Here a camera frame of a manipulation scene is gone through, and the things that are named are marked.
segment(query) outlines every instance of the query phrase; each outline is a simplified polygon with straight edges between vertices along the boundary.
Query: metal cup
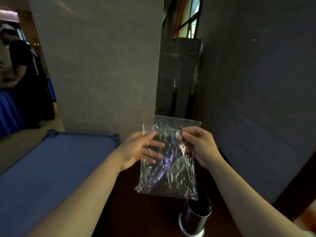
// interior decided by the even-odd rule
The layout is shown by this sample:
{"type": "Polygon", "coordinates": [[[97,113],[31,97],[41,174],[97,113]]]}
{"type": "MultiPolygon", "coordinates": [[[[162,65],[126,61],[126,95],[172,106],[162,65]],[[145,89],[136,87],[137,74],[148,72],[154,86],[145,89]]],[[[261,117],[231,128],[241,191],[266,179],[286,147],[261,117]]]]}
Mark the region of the metal cup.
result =
{"type": "Polygon", "coordinates": [[[199,196],[199,201],[186,200],[178,219],[182,234],[187,237],[203,237],[204,225],[211,212],[212,204],[206,196],[199,196]]]}

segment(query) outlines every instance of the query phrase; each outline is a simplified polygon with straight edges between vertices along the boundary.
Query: gray plastic surface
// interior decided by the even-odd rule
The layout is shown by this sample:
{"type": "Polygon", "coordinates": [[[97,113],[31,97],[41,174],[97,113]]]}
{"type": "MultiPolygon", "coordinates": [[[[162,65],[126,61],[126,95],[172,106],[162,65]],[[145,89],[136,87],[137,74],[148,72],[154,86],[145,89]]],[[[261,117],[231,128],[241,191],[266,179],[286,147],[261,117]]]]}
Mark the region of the gray plastic surface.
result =
{"type": "Polygon", "coordinates": [[[0,236],[22,236],[116,147],[112,136],[60,133],[0,175],[0,236]]]}

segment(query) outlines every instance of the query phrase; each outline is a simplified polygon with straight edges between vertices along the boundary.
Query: blue tablecloth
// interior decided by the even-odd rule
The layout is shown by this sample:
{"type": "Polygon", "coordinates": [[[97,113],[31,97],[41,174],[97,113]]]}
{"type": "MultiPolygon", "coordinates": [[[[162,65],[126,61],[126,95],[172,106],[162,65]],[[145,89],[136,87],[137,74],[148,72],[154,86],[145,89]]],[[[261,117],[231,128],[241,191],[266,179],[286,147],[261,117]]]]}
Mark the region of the blue tablecloth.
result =
{"type": "MultiPolygon", "coordinates": [[[[53,101],[56,96],[51,79],[48,78],[47,90],[53,101]]],[[[24,128],[23,117],[19,114],[10,92],[6,89],[0,90],[0,139],[24,128]]]]}

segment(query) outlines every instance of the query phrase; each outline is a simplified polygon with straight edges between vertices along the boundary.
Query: person's right hand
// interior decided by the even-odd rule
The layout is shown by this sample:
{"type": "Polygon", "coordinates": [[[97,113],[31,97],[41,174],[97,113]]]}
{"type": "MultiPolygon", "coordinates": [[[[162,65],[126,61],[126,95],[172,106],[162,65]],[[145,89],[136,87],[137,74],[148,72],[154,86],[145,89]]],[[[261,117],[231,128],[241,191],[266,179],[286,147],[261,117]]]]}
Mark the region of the person's right hand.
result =
{"type": "Polygon", "coordinates": [[[195,158],[204,168],[222,159],[210,132],[196,126],[181,130],[182,137],[194,146],[195,158]]]}

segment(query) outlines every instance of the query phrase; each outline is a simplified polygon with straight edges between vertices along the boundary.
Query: brown table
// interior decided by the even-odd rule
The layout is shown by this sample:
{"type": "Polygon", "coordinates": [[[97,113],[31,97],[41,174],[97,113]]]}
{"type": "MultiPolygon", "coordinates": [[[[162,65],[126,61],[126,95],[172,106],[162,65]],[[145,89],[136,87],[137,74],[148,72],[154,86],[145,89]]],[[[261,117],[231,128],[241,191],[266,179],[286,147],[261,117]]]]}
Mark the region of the brown table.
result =
{"type": "MultiPolygon", "coordinates": [[[[212,203],[205,236],[241,236],[211,174],[196,166],[197,184],[204,188],[212,203]]],[[[185,200],[138,194],[140,162],[120,173],[95,227],[97,236],[181,236],[178,215],[185,200]]]]}

